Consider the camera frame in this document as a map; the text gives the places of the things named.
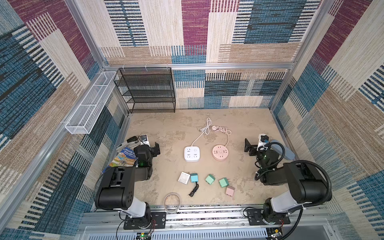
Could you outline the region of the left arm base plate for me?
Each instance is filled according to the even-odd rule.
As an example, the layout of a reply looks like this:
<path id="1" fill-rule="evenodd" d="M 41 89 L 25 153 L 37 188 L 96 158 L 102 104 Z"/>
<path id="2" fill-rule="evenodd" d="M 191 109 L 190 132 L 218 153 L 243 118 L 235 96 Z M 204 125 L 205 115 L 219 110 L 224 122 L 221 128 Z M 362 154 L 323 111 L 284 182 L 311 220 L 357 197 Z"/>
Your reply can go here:
<path id="1" fill-rule="evenodd" d="M 164 229 L 166 226 L 167 213 L 154 212 L 145 214 L 141 218 L 126 217 L 123 229 L 124 230 L 149 230 L 151 228 Z"/>

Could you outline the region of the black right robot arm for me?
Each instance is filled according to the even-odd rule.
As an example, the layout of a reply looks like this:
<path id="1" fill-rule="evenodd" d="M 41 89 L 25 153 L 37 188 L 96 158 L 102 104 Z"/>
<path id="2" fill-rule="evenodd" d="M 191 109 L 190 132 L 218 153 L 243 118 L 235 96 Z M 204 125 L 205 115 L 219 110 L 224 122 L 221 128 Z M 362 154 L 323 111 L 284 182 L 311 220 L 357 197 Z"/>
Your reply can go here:
<path id="1" fill-rule="evenodd" d="M 260 135 L 256 145 L 245 139 L 244 151 L 256 157 L 258 170 L 255 181 L 264 186 L 288 185 L 286 192 L 266 199 L 262 208 L 244 209 L 244 216 L 251 226 L 288 224 L 290 213 L 322 205 L 332 199 L 331 179 L 320 165 L 297 160 L 279 166 L 287 154 L 280 142 L 270 141 L 268 136 Z"/>

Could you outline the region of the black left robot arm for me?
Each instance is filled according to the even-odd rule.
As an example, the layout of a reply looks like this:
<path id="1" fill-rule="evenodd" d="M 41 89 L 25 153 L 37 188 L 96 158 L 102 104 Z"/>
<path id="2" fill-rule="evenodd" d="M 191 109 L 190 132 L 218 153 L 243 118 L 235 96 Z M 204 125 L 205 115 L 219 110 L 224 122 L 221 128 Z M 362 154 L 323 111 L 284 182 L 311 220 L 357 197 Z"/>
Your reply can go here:
<path id="1" fill-rule="evenodd" d="M 129 227 L 147 229 L 155 220 L 148 203 L 135 197 L 135 183 L 147 181 L 153 173 L 153 158 L 161 154 L 160 145 L 123 148 L 103 172 L 95 195 L 97 209 L 126 214 Z"/>

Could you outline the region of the pink charger plug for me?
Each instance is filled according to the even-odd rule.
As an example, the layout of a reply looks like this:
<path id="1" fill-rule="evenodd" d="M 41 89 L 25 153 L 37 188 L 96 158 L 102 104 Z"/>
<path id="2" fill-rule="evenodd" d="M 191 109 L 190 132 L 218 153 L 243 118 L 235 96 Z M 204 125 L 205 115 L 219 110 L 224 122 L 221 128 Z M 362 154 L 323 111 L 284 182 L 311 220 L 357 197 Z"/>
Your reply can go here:
<path id="1" fill-rule="evenodd" d="M 225 193 L 226 193 L 227 196 L 233 197 L 234 194 L 235 194 L 235 188 L 232 187 L 232 186 L 227 186 Z"/>

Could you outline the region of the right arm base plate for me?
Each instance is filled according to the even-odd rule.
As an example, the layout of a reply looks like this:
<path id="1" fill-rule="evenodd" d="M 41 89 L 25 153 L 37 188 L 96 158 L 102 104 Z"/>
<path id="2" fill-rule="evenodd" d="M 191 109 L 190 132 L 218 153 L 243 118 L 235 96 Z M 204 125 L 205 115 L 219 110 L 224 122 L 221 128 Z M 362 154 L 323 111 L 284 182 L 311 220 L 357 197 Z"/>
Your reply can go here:
<path id="1" fill-rule="evenodd" d="M 266 225 L 285 225 L 290 224 L 288 214 L 264 211 L 261 208 L 245 208 L 244 216 L 248 219 L 250 226 L 266 226 Z"/>

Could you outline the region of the green charger plug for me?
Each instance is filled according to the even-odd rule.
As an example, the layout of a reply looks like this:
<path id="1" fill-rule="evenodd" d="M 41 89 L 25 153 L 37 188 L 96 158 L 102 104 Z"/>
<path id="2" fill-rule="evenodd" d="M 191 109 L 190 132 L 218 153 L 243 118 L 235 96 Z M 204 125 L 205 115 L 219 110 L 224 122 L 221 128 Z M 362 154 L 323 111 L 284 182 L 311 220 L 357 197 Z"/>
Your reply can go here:
<path id="1" fill-rule="evenodd" d="M 206 177 L 205 181 L 206 181 L 209 185 L 212 185 L 213 182 L 215 181 L 215 179 L 216 179 L 216 178 L 215 178 L 212 174 L 209 174 L 209 175 Z"/>
<path id="2" fill-rule="evenodd" d="M 229 181 L 227 178 L 222 178 L 219 180 L 219 184 L 221 188 L 226 188 L 227 186 L 229 186 Z"/>

